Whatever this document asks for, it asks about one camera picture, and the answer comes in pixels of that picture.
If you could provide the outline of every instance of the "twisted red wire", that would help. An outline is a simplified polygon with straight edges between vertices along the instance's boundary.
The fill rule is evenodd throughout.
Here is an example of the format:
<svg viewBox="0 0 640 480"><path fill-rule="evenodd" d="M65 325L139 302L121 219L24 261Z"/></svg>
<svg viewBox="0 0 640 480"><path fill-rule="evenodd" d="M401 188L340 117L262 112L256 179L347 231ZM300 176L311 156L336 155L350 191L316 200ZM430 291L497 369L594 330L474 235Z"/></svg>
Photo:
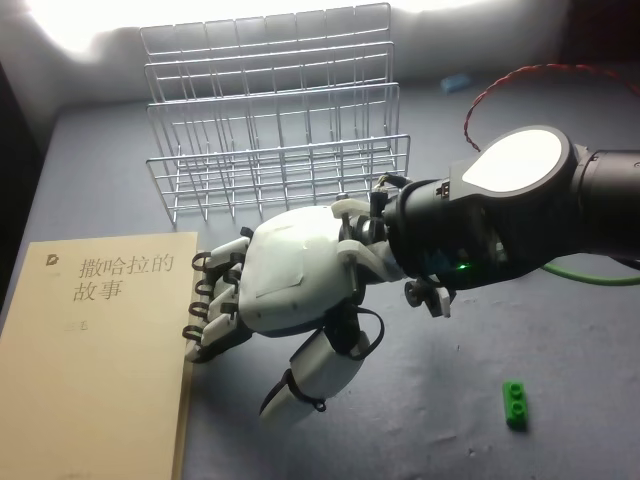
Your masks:
<svg viewBox="0 0 640 480"><path fill-rule="evenodd" d="M556 70L564 70L564 71L581 71L581 72L588 72L592 75L605 75L607 77L613 78L614 80L621 82L622 84L624 84L629 90L631 90L634 94L638 95L640 97L640 87L638 87L637 85L634 85L622 78L620 78L620 75L617 72L614 72L613 70L607 70L607 69L602 69L602 68L597 68L597 67L592 67L590 65L562 65L559 63L548 63L546 65L531 65L531 66L527 66L527 67L522 67L519 68L518 70L514 70L513 72L509 73L508 75L496 80L493 84L491 84L484 92L482 92L480 95L478 95L478 97L473 101L473 104L471 105L471 108L469 109L469 112L467 113L467 118L464 121L464 138L466 138L467 142L471 144L471 146L473 148L475 148L478 152L480 151L480 147L478 147L478 145L476 145L476 143L471 140L471 137L469 137L469 120L471 119L471 114L473 113L473 110L478 106L478 104L482 101L482 99L484 97L487 96L487 94L493 90L494 88L496 88L499 85L502 85L504 83L507 83L511 80L511 78L518 74L518 73L524 73L524 72L533 72L536 70L543 70L543 69L556 69Z"/></svg>

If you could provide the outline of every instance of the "bright light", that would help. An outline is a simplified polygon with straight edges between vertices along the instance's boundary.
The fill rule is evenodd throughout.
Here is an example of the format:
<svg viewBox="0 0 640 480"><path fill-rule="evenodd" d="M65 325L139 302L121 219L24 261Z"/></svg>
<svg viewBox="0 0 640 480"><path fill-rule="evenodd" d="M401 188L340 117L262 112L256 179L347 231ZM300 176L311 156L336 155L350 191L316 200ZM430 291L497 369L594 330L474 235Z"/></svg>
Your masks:
<svg viewBox="0 0 640 480"><path fill-rule="evenodd" d="M391 0L419 12L458 8L489 0ZM353 0L27 0L36 22L62 48L90 58L96 36L118 28L273 15L352 6Z"/></svg>

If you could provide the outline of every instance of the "green lego brick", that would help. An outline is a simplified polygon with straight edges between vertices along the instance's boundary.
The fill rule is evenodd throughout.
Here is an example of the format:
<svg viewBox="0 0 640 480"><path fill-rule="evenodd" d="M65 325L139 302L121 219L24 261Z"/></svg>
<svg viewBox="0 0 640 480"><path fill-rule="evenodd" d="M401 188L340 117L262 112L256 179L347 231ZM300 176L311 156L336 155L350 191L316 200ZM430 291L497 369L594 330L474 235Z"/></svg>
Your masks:
<svg viewBox="0 0 640 480"><path fill-rule="evenodd" d="M504 414L507 425L513 430L526 430L529 412L527 410L527 395L521 382L504 382L502 384L504 399Z"/></svg>

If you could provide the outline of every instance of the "metal wire book rack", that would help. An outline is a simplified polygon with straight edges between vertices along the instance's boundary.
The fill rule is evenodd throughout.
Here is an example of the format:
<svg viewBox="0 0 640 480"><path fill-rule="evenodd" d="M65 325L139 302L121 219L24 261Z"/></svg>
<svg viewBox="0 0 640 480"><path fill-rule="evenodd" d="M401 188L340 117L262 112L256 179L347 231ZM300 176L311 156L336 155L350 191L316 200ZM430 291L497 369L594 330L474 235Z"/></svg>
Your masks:
<svg viewBox="0 0 640 480"><path fill-rule="evenodd" d="M140 31L169 218L367 195L406 174L388 4Z"/></svg>

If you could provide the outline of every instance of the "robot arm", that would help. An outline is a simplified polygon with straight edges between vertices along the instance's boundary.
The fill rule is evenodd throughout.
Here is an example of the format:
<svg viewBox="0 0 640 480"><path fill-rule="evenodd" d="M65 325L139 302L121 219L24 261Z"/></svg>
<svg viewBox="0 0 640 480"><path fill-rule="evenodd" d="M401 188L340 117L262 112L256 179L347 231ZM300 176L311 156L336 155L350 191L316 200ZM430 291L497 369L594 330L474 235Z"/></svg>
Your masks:
<svg viewBox="0 0 640 480"><path fill-rule="evenodd" d="M384 184L399 189L389 198ZM209 361L253 333L313 332L260 408L290 425L353 379L380 343L360 330L368 284L416 278L412 306L449 316L458 289L522 276L578 252L640 258L640 153L596 152L549 127L515 130L449 178L383 175L370 202L292 210L198 255L186 358Z"/></svg>

